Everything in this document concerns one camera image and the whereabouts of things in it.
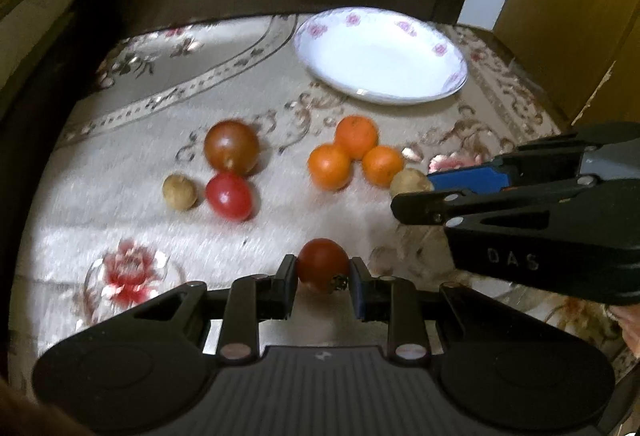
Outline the orange tangerine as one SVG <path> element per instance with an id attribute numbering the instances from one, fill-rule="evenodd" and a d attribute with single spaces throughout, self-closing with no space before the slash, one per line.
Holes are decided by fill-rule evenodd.
<path id="1" fill-rule="evenodd" d="M 352 179 L 352 160 L 344 149 L 334 144 L 316 147 L 307 161 L 311 181 L 318 188 L 337 191 Z"/>
<path id="2" fill-rule="evenodd" d="M 352 160 L 361 160 L 378 144 L 378 127 L 363 115 L 348 115 L 337 124 L 334 143 Z"/>
<path id="3" fill-rule="evenodd" d="M 370 184 L 388 188 L 393 178 L 404 170 L 405 161 L 397 149 L 378 145 L 364 155 L 361 167 L 363 176 Z"/>

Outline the small bright red tomato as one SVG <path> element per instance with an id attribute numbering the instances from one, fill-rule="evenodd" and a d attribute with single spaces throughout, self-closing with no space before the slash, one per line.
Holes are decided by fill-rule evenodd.
<path id="1" fill-rule="evenodd" d="M 220 172 L 205 186 L 205 198 L 224 219 L 243 222 L 253 213 L 253 194 L 242 176 Z"/>

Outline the small tan longan fruit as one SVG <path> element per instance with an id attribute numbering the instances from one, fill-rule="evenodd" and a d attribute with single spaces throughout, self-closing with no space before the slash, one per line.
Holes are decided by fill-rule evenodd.
<path id="1" fill-rule="evenodd" d="M 168 175 L 162 186 L 165 202 L 174 210 L 189 210 L 198 202 L 198 189 L 194 183 L 181 174 Z"/>

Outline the large dark red tomato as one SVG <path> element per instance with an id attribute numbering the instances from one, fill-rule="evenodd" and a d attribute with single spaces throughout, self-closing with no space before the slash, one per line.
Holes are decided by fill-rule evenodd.
<path id="1" fill-rule="evenodd" d="M 214 170 L 246 176 L 258 163 L 259 139 L 255 131 L 242 121 L 220 121 L 205 136 L 204 155 Z"/>

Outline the brown cardboard box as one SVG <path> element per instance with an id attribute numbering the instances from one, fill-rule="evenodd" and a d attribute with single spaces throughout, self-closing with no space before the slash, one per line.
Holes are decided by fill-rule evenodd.
<path id="1" fill-rule="evenodd" d="M 639 118 L 639 0 L 506 0 L 499 40 L 573 125 Z"/>

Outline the beige floral embroidered cloth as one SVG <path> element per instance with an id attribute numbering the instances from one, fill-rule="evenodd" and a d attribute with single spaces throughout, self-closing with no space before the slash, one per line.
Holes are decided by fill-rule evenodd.
<path id="1" fill-rule="evenodd" d="M 356 174 L 338 193 L 311 183 L 311 150 L 335 126 L 364 115 L 410 167 L 484 161 L 559 129 L 537 96 L 489 43 L 445 27 L 469 67 L 454 96 L 423 106 L 351 100 L 314 80 L 297 60 L 294 16 L 240 19 L 126 39 L 109 52 L 42 172 L 17 256 L 9 317 L 9 381 L 30 389 L 53 344 L 182 282 L 223 288 L 268 274 L 308 240 L 329 238 L 377 274 L 422 289 L 456 277 L 436 227 L 405 227 L 390 194 Z M 204 202 L 173 210 L 162 185 L 214 174 L 203 141 L 237 118 L 256 130 L 262 163 L 250 178 L 255 215 L 234 223 Z"/>

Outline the white floral plate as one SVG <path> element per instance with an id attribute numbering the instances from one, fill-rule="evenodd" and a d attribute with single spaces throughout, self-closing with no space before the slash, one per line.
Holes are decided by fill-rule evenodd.
<path id="1" fill-rule="evenodd" d="M 294 51 L 321 82 L 365 102 L 412 106 L 457 93 L 469 75 L 463 54 L 426 22 L 371 7 L 309 17 Z"/>

